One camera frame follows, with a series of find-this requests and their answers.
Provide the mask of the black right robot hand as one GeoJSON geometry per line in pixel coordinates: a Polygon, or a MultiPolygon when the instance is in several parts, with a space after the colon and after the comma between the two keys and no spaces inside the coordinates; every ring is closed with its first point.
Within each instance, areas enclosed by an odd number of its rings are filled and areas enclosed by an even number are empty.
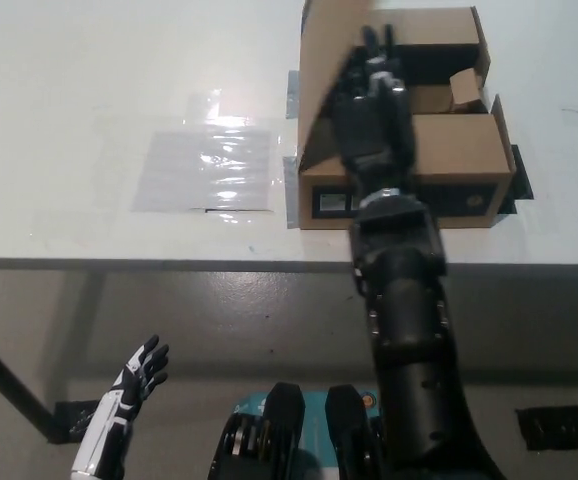
{"type": "Polygon", "coordinates": [[[327,99],[341,162],[362,200],[413,191],[417,152],[395,29],[365,25],[327,99]]]}

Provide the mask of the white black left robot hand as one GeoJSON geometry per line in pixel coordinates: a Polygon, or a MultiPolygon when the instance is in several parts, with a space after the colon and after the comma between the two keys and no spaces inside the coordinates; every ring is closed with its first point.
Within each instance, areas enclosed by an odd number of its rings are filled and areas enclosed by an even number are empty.
{"type": "Polygon", "coordinates": [[[168,353],[169,345],[160,345],[159,336],[153,335],[125,363],[109,390],[123,414],[135,417],[155,388],[167,380],[168,353]]]}

